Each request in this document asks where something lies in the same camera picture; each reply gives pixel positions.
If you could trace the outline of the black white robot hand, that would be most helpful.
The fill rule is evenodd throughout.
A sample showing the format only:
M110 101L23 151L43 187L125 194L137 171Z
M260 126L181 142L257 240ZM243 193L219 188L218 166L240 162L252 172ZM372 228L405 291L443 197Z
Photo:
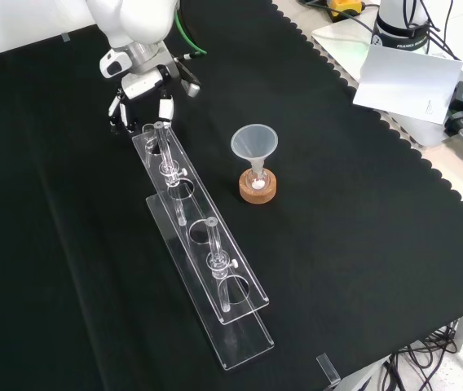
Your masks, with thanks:
M130 103L157 90L160 91L159 121L170 123L174 116L174 99L165 86L172 79L166 66L159 65L143 75L123 77L108 107L108 120L113 134L134 133L137 119L130 114Z

